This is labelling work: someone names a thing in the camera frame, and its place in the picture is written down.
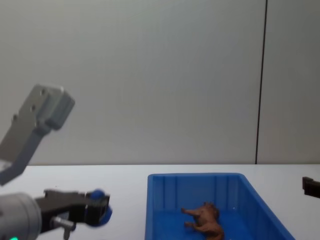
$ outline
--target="black object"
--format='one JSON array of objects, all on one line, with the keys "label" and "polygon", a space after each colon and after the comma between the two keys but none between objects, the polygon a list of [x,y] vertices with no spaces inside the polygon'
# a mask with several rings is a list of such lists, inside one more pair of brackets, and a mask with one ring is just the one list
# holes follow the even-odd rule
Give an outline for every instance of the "black object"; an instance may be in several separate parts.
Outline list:
[{"label": "black object", "polygon": [[35,199],[41,209],[41,233],[54,229],[51,219],[66,213],[68,213],[67,220],[71,222],[96,226],[104,218],[109,206],[110,196],[108,195],[100,199],[90,199],[91,192],[45,190],[44,193],[44,197]]},{"label": "black object", "polygon": [[320,199],[320,182],[304,176],[302,178],[302,189],[304,190],[305,195]]}]

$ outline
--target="white table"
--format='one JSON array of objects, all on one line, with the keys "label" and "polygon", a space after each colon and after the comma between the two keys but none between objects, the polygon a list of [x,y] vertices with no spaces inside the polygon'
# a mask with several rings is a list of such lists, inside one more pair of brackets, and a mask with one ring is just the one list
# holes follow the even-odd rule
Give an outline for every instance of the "white table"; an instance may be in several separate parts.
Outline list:
[{"label": "white table", "polygon": [[[0,188],[0,194],[43,190],[92,191],[111,195],[113,215],[101,228],[78,224],[71,240],[143,240],[145,236],[147,176],[154,173],[242,173],[297,240],[320,236],[320,199],[305,196],[302,177],[320,180],[319,165],[89,165],[29,166],[22,176]],[[39,240],[62,240],[62,230]]]}]

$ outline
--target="plastic animal figure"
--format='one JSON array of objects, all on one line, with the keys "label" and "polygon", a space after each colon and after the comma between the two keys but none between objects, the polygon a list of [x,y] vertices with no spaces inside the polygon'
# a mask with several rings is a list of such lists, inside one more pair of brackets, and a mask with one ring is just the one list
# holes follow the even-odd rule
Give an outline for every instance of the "plastic animal figure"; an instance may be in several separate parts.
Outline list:
[{"label": "plastic animal figure", "polygon": [[219,210],[212,203],[205,202],[203,206],[195,210],[186,210],[181,208],[182,213],[193,217],[195,223],[185,222],[185,227],[191,227],[194,230],[205,234],[206,240],[223,240],[225,233],[218,224]]}]

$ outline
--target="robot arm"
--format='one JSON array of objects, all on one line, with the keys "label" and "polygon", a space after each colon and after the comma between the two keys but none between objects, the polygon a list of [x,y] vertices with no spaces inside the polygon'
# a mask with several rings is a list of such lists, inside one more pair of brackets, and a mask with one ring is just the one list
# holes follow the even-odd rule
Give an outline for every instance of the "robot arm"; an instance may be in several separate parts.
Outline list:
[{"label": "robot arm", "polygon": [[[36,85],[0,143],[0,185],[22,174],[42,138],[65,123],[75,101],[62,87]],[[67,240],[77,223],[106,224],[112,214],[109,196],[45,190],[33,199],[25,193],[0,196],[0,240],[35,240],[39,234],[64,228]]]}]

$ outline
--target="blue tray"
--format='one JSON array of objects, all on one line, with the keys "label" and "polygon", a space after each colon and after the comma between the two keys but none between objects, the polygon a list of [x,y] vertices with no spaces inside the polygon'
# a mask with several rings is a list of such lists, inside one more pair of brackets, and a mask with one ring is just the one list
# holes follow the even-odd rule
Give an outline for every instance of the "blue tray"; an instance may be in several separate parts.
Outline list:
[{"label": "blue tray", "polygon": [[181,208],[204,202],[220,210],[225,240],[294,240],[246,177],[238,173],[152,174],[148,177],[145,240],[204,240],[185,228]]}]

